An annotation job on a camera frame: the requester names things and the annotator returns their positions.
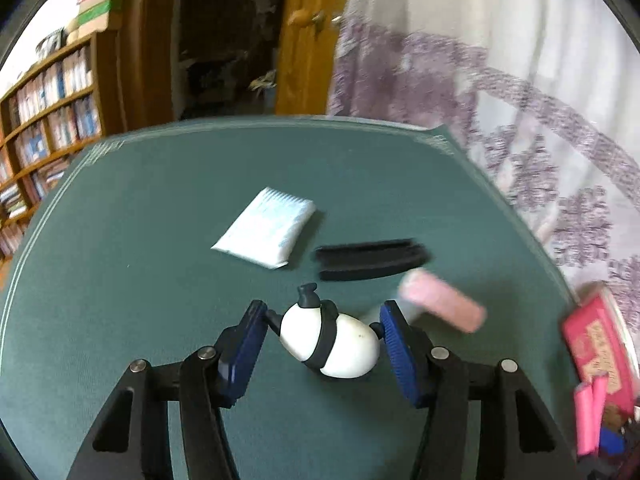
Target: green table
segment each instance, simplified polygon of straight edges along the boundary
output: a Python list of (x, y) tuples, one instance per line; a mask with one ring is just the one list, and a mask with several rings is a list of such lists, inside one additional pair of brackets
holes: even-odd
[[(321, 212), (279, 270), (210, 250), (265, 186)], [(576, 379), (558, 321), (572, 300), (526, 226), (444, 129), (315, 118), (168, 124), (83, 152), (14, 258), (0, 418), (41, 480), (63, 479), (130, 361), (184, 358), (254, 298), (283, 312), (316, 278), (315, 246), (408, 237), (432, 254), (428, 269), (488, 309), (474, 335), (424, 320), (433, 341), (475, 362), (516, 359), (571, 438)], [(359, 316), (399, 280), (319, 291)], [(270, 334), (247, 396), (223, 416), (244, 479), (382, 480), (408, 477), (426, 413), (403, 399), (384, 354), (364, 378), (329, 380)], [(170, 432), (183, 479), (177, 406)]]

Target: white packet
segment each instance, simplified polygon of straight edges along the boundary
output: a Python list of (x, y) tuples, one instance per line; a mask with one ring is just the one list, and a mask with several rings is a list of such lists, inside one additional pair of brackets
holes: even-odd
[(265, 187), (212, 249), (277, 269), (287, 265), (296, 239), (316, 206)]

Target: pink object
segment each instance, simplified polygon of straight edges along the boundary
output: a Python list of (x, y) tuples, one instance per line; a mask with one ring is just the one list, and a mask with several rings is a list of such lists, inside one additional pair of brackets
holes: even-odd
[(607, 416), (620, 424), (634, 414), (638, 359), (618, 304), (608, 286), (596, 287), (562, 324), (562, 334), (581, 381), (607, 372)]
[(483, 306), (424, 269), (409, 270), (398, 293), (403, 300), (424, 307), (462, 332), (475, 332), (486, 317)]
[(595, 375), (591, 383), (593, 392), (593, 447), (596, 452), (600, 447), (600, 427), (602, 426), (604, 403), (607, 399), (607, 383), (609, 383), (609, 374), (607, 372)]
[(574, 390), (575, 441), (578, 456), (595, 449), (593, 441), (593, 391), (589, 383), (580, 383)]

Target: door knob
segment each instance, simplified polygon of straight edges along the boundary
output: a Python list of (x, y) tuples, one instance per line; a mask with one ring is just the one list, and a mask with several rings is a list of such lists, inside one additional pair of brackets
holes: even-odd
[(311, 27), (313, 25), (316, 28), (316, 32), (319, 32), (324, 26), (324, 19), (324, 10), (312, 13), (307, 9), (298, 9), (291, 13), (287, 20), (287, 25), (299, 28)]

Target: curtain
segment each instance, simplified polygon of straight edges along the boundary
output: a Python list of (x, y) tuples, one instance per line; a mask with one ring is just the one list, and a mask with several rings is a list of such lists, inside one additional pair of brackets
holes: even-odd
[(331, 115), (448, 125), (640, 349), (640, 54), (602, 0), (348, 0)]

